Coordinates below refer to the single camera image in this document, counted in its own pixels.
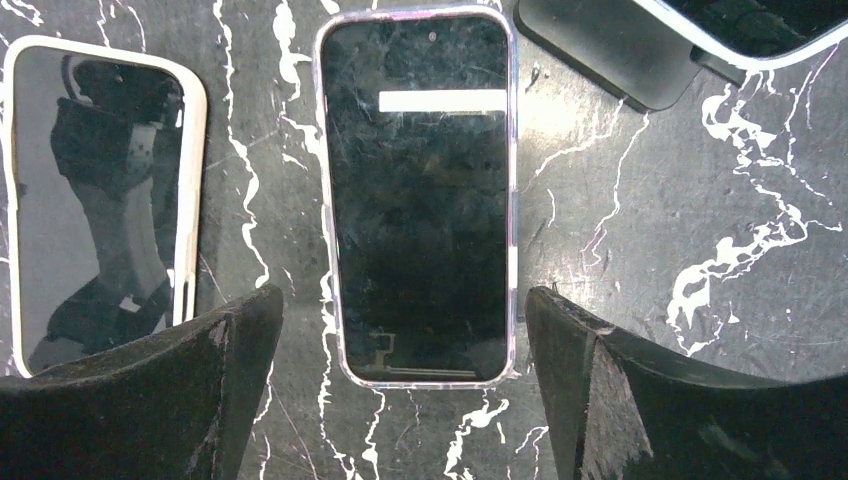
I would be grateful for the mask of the blue case phone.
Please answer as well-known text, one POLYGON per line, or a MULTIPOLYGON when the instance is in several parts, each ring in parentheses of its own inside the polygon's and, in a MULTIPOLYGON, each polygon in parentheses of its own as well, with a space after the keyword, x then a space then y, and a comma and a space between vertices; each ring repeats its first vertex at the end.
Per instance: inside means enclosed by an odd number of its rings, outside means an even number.
POLYGON ((698 48, 741 70, 800 63, 847 38, 844 0, 636 0, 698 48))

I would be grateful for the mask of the black phone stand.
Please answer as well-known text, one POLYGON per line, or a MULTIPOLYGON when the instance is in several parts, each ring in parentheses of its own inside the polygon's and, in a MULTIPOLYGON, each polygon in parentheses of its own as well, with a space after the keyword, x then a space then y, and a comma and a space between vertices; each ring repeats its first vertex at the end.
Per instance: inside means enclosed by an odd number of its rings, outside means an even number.
POLYGON ((522 0, 513 17, 534 43, 642 113, 675 105, 702 70, 736 87, 746 79, 634 1, 522 0))

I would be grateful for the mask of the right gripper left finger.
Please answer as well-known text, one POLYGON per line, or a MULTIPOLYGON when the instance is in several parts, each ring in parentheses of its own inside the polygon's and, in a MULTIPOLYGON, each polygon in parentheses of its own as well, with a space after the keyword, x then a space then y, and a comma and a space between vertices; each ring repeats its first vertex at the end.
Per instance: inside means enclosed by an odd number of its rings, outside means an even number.
POLYGON ((118 348, 1 381, 5 479, 234 479, 284 321, 267 284, 118 348))

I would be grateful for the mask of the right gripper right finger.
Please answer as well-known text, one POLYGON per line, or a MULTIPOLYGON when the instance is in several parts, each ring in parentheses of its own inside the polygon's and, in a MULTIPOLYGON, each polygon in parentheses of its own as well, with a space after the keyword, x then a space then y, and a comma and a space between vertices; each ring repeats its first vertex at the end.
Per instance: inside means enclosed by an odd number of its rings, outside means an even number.
POLYGON ((537 286, 525 315, 562 479, 843 479, 847 379, 720 368, 537 286))

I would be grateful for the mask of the clear case phone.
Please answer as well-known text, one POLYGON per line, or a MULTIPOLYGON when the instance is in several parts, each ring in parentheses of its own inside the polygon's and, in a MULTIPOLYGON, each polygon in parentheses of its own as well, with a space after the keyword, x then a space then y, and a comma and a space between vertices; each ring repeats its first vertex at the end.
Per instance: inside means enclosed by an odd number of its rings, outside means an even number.
POLYGON ((338 14, 316 36, 338 355, 358 385, 488 388, 513 367, 516 53, 480 4, 338 14))

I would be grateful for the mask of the white case phone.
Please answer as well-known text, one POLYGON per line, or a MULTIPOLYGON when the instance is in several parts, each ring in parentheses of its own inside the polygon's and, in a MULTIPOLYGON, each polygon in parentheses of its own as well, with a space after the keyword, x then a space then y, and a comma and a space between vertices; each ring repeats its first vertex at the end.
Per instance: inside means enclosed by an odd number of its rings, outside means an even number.
POLYGON ((207 95, 174 61, 28 35, 3 64, 23 377, 194 315, 207 95))

